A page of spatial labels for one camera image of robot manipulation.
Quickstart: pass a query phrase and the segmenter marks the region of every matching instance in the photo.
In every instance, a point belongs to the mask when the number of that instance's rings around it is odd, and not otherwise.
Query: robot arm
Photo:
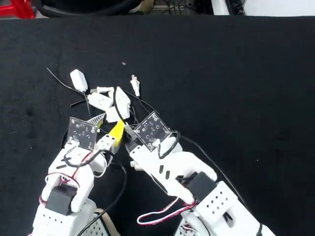
[[[76,236],[94,217],[96,204],[88,199],[94,186],[94,172],[104,173],[111,164],[99,150],[115,152],[115,137],[103,136],[94,147],[89,150],[66,144],[59,152],[45,178],[46,186],[39,198],[33,222],[32,236]],[[73,168],[65,164],[64,156],[72,164],[80,164],[97,154],[89,165]],[[85,235],[107,236],[106,230],[100,222],[96,230],[85,232]]]
[[[168,150],[174,137],[160,143],[160,152]],[[145,145],[130,152],[131,165],[144,170],[168,194],[195,206],[183,211],[175,233],[198,236],[274,236],[240,203],[234,192],[217,180],[215,171],[178,143],[172,152],[160,159],[157,148],[150,152]]]

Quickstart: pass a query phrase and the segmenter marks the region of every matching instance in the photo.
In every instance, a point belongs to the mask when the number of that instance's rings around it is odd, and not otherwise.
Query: black fabric surface
[[[314,25],[315,18],[201,16],[1,21],[1,235],[32,231],[68,117],[88,119],[84,105],[69,107],[81,97],[47,66],[70,85],[78,68],[91,88],[132,91],[136,74],[143,99],[205,148],[259,221],[278,236],[312,235]],[[118,158],[128,165],[123,148]],[[109,168],[94,185],[91,198],[105,207],[122,173]],[[135,220],[172,200],[128,168],[126,192],[110,214],[123,236],[171,235],[179,218],[147,227]]]

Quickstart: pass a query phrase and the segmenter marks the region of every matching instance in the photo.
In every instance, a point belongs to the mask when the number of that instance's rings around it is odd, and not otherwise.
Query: white connector housing
[[[85,79],[84,74],[79,71],[78,69],[75,69],[70,73],[70,77],[73,83],[73,86],[75,87],[76,90],[80,92],[85,92],[88,90],[88,84]]]
[[[102,111],[106,111],[108,108],[110,108],[113,105],[112,98],[107,97],[97,92],[93,92],[92,94],[89,94],[88,100],[92,106]]]
[[[117,108],[119,113],[122,115],[123,119],[130,117],[129,105],[124,103],[117,103]],[[120,120],[120,117],[117,114],[116,108],[110,107],[106,110],[106,120],[109,123],[117,122]]]
[[[137,77],[135,75],[131,76],[130,81],[132,88],[134,90],[134,93],[137,97],[140,97],[140,82],[138,81]]]
[[[96,91],[98,93],[106,93],[106,92],[109,92],[109,91],[114,91],[114,87],[97,87]]]
[[[113,90],[109,91],[109,92],[108,92],[108,96],[109,96],[111,99],[113,99],[113,97],[114,97],[114,91],[113,91]],[[116,103],[117,103],[117,105],[118,105],[119,103],[121,103],[121,104],[124,104],[124,103],[125,103],[125,104],[127,104],[128,106],[130,106],[130,103],[131,103],[129,97],[125,94],[125,92],[124,92],[120,87],[117,87],[117,90],[116,90]]]

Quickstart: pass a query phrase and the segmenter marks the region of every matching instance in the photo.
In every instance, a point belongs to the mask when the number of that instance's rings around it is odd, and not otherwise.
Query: white 3d-printed part
[[[210,224],[215,223],[237,201],[237,196],[220,181],[212,192],[196,207],[196,211]]]

